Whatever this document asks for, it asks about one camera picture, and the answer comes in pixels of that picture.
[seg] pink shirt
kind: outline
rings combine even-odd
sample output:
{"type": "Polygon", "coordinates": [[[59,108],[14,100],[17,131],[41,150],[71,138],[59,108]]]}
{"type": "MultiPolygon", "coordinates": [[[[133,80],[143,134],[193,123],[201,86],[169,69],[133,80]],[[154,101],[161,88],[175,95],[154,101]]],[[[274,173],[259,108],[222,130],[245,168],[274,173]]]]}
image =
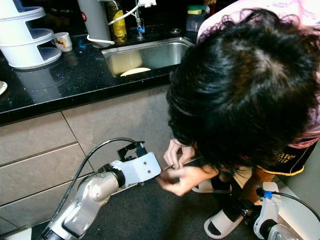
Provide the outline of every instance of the pink shirt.
{"type": "MultiPolygon", "coordinates": [[[[219,23],[223,16],[229,15],[234,21],[239,21],[242,9],[264,8],[277,14],[279,17],[297,15],[303,26],[320,26],[320,0],[238,0],[221,11],[215,13],[200,26],[199,36],[215,24],[219,23]]],[[[311,139],[300,143],[290,144],[294,148],[306,148],[315,143],[320,137],[320,95],[317,97],[319,106],[311,113],[309,123],[303,138],[311,139]]]]}

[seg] white dish rack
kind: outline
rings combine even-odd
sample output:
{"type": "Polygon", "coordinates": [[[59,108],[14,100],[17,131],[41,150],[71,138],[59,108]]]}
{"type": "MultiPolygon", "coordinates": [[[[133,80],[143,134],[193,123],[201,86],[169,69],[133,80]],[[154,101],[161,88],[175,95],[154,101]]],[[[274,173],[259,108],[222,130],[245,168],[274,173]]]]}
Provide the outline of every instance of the white dish rack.
{"type": "Polygon", "coordinates": [[[41,47],[54,37],[46,28],[31,28],[29,21],[42,18],[42,7],[23,7],[20,0],[1,0],[0,50],[11,67],[32,69],[56,61],[62,54],[56,47],[41,47]]]}

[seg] mug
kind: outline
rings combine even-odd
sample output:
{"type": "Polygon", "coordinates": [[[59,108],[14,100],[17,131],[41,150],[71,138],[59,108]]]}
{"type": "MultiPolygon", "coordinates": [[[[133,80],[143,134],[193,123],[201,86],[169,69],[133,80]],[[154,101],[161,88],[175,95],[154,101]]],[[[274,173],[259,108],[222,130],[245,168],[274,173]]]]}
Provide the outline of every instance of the mug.
{"type": "Polygon", "coordinates": [[[72,42],[68,32],[55,33],[51,42],[62,52],[69,52],[72,50],[72,42]]]}

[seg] black curly hair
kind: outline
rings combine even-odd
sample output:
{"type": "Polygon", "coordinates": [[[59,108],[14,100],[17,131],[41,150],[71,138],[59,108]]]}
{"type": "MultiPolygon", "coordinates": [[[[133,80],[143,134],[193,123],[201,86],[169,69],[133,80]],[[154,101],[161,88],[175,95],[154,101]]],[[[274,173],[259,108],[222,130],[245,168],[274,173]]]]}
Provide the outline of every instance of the black curly hair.
{"type": "Polygon", "coordinates": [[[318,105],[317,30],[262,8],[242,15],[223,17],[188,49],[166,96],[173,136],[229,172],[275,164],[318,105]]]}

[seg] kitchen sink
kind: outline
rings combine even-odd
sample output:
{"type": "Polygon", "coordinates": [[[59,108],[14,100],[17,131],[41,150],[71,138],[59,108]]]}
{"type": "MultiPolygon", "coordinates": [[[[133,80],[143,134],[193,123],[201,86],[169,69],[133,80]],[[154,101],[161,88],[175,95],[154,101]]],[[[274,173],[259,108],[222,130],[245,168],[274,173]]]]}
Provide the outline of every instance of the kitchen sink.
{"type": "Polygon", "coordinates": [[[184,37],[102,50],[114,77],[135,68],[159,69],[179,64],[194,44],[184,37]]]}

